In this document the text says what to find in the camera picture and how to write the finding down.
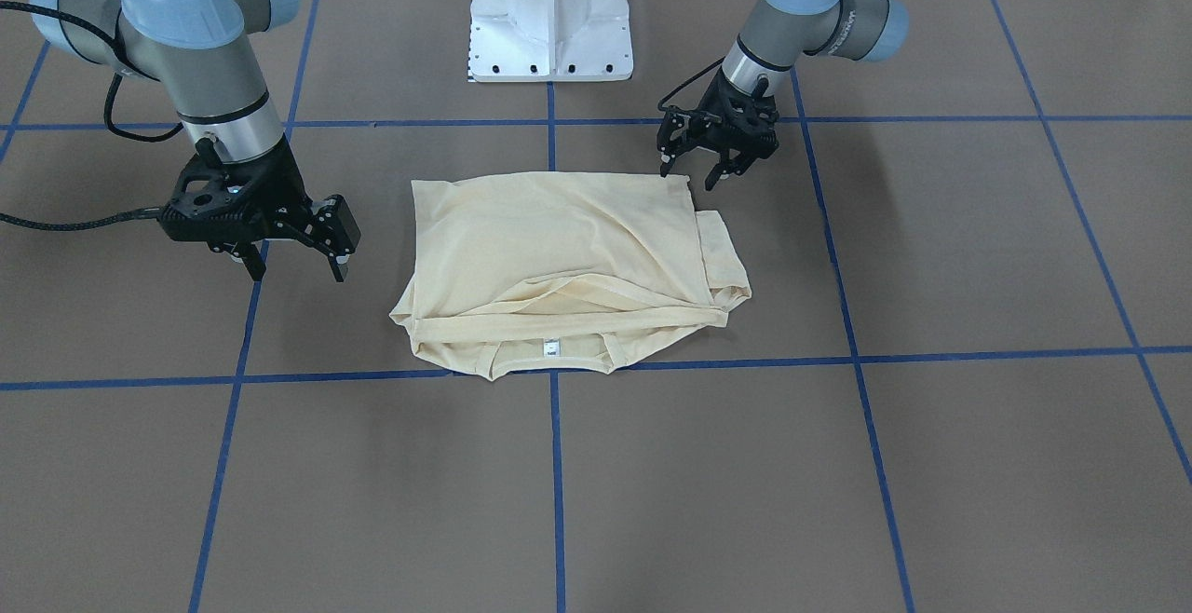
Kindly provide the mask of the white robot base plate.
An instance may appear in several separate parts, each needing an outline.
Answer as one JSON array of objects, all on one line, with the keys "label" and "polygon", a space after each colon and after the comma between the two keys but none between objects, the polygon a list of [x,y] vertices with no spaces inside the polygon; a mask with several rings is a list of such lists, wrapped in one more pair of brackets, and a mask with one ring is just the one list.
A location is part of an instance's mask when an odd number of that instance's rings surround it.
[{"label": "white robot base plate", "polygon": [[545,39],[524,35],[507,18],[473,16],[468,31],[468,82],[546,83],[626,81],[633,74],[631,24],[588,19],[561,37],[561,0],[550,0]]}]

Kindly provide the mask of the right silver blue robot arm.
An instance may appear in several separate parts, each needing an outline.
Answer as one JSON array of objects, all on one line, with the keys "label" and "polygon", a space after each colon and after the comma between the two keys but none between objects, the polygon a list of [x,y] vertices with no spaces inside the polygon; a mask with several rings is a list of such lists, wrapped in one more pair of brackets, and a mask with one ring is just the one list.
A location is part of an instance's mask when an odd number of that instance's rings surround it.
[{"label": "right silver blue robot arm", "polygon": [[302,0],[30,0],[35,27],[114,78],[164,87],[193,154],[166,204],[134,212],[176,242],[229,253],[263,278],[257,243],[290,239],[344,281],[360,230],[344,197],[304,188],[250,37],[292,21]]}]

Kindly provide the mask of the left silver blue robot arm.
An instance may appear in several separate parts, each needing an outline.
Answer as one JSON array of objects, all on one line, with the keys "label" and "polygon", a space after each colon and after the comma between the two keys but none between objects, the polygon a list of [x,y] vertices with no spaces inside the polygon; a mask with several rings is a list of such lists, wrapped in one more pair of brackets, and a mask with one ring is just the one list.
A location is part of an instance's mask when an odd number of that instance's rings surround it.
[{"label": "left silver blue robot arm", "polygon": [[908,31],[909,16],[898,0],[757,0],[726,56],[708,66],[710,86],[697,106],[659,101],[662,175],[699,149],[718,156],[706,188],[745,174],[778,150],[775,95],[800,58],[889,60]]}]

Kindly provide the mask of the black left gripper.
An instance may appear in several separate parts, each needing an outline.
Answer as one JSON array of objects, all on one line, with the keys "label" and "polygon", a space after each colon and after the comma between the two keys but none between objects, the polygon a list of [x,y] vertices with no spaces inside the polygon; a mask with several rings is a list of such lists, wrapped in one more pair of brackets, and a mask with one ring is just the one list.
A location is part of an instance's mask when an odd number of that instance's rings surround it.
[{"label": "black left gripper", "polygon": [[704,179],[708,192],[728,177],[739,175],[739,167],[771,157],[780,145],[774,129],[780,113],[766,75],[758,75],[751,89],[741,91],[727,74],[716,70],[697,107],[681,109],[670,103],[681,89],[709,72],[706,68],[664,95],[658,103],[664,117],[657,134],[660,177],[668,177],[687,151],[704,149],[719,155],[719,162]]}]

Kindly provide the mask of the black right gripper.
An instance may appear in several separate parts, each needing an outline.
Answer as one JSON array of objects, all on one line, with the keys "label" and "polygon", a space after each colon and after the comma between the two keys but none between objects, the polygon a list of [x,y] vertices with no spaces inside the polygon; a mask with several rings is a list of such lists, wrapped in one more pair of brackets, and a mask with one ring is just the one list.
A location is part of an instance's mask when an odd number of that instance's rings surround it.
[{"label": "black right gripper", "polygon": [[[346,262],[361,239],[354,213],[340,194],[312,202],[288,142],[242,162],[225,162],[215,142],[195,142],[195,155],[180,172],[159,223],[176,242],[207,244],[252,243],[261,239],[292,239],[319,252],[344,281]],[[265,260],[256,244],[234,244],[232,256],[263,280]]]}]

